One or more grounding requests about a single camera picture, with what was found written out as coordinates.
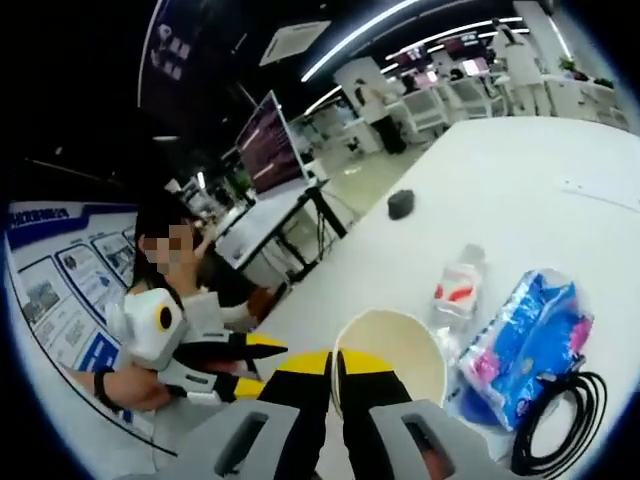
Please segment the coiled cable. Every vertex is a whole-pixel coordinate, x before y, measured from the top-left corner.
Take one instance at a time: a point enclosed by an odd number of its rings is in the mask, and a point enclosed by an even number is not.
[[[511,470],[518,475],[553,479],[569,470],[589,448],[607,407],[607,385],[600,375],[593,372],[569,372],[555,379],[540,380],[545,383],[545,388],[531,404],[518,429]],[[538,423],[547,407],[566,393],[573,396],[576,407],[569,433],[555,452],[535,457],[531,443]]]

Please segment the ceiling light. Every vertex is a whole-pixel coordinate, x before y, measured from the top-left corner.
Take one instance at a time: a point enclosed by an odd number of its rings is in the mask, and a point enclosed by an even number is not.
[[[307,71],[307,73],[305,73],[302,76],[302,81],[307,82],[311,77],[313,77],[318,72],[318,70],[324,67],[329,60],[335,57],[336,54],[338,54],[338,52],[344,49],[344,47],[349,45],[351,42],[353,42],[356,38],[358,38],[360,35],[365,33],[367,30],[376,26],[378,23],[382,22],[386,18],[389,18],[390,16],[395,15],[396,13],[404,10],[405,8],[410,7],[414,3],[418,3],[419,1],[421,0],[404,0],[403,2],[400,2],[397,5],[394,5],[393,7],[389,8],[388,10],[385,10],[384,12],[378,14],[376,17],[369,20],[360,28],[351,32],[344,39],[342,39],[342,41],[340,41],[335,47],[329,50],[329,52],[324,57],[322,57],[315,65],[313,65]]]
[[[529,30],[528,28],[516,28],[514,30],[511,30],[513,33],[531,33],[531,30]],[[498,32],[487,32],[487,33],[481,33],[480,35],[478,35],[478,38],[487,38],[487,37],[495,37],[498,34]]]
[[[309,115],[311,114],[316,108],[318,108],[320,105],[322,105],[324,102],[326,102],[327,100],[329,100],[332,96],[334,96],[336,93],[338,93],[340,90],[342,90],[342,87],[340,85],[338,85],[336,88],[334,88],[333,90],[331,90],[329,93],[327,93],[324,97],[322,97],[320,100],[318,100],[316,103],[314,103],[313,105],[311,105],[309,108],[307,108],[307,110],[304,112],[305,115]]]
[[[564,54],[567,56],[569,60],[571,60],[573,58],[573,55],[571,55],[571,51],[569,50],[569,45],[567,45],[567,42],[565,41],[564,37],[560,33],[560,29],[558,28],[558,25],[556,25],[556,22],[553,21],[553,18],[551,17],[547,17],[547,18],[551,22],[551,28],[553,28],[553,31],[556,33],[556,36],[560,41],[560,46],[562,47]]]
[[[202,172],[198,172],[198,184],[200,185],[200,188],[204,190],[204,187],[206,187],[206,184],[204,183],[204,173]]]
[[[508,17],[508,18],[501,18],[500,22],[502,23],[510,23],[510,22],[521,22],[522,21],[522,17]],[[421,47],[422,45],[424,45],[425,43],[429,43],[429,42],[433,42],[434,40],[439,40],[441,38],[444,37],[448,37],[449,35],[454,35],[456,33],[459,32],[463,32],[465,30],[471,30],[472,28],[477,28],[477,27],[486,27],[491,25],[491,20],[485,20],[484,22],[476,22],[476,23],[470,23],[469,25],[463,25],[462,27],[456,27],[456,28],[452,28],[451,30],[447,30],[446,32],[441,32],[438,33],[436,35],[432,35],[430,37],[427,38],[423,38],[422,40],[412,43],[411,45],[407,45],[404,48],[401,48],[400,50],[398,50],[396,53],[393,53],[391,55],[387,55],[386,59],[387,60],[391,60],[394,57],[402,54],[402,53],[406,53],[409,50],[413,50],[414,48],[417,47]]]
[[[400,66],[399,63],[392,63],[391,65],[389,65],[388,67],[383,68],[382,70],[380,70],[380,73],[382,73],[383,75],[385,73],[389,73],[391,70],[395,70],[396,68],[398,68]]]

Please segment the person standing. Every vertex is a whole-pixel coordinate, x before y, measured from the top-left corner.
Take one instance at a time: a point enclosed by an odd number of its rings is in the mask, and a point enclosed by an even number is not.
[[[499,19],[493,19],[498,32],[493,49],[505,64],[513,96],[522,115],[551,116],[551,102],[544,86],[540,60],[529,41],[513,32]]]
[[[355,96],[360,103],[360,115],[380,134],[384,149],[392,155],[403,153],[407,144],[385,108],[382,92],[359,78],[356,80]]]

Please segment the wrist strap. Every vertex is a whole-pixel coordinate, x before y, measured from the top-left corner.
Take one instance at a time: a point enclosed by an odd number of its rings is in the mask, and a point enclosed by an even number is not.
[[[122,408],[111,401],[104,389],[104,376],[107,373],[113,373],[113,368],[102,367],[95,372],[93,376],[94,395],[105,407],[107,407],[113,413],[118,413],[122,410]]]

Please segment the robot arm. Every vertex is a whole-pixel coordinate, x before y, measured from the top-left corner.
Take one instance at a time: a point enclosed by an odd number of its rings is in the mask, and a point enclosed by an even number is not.
[[[258,400],[230,405],[196,428],[169,467],[123,478],[311,478],[324,444],[333,361],[357,480],[521,478],[491,460],[478,433],[427,400],[411,401],[384,361],[345,351],[336,359],[330,352],[289,358]]]
[[[183,311],[165,289],[128,295],[110,307],[107,326],[131,360],[157,371],[173,396],[204,405],[256,398],[262,382],[216,365],[251,362],[287,348],[263,336],[225,330],[215,293],[201,297],[191,307],[185,302]]]

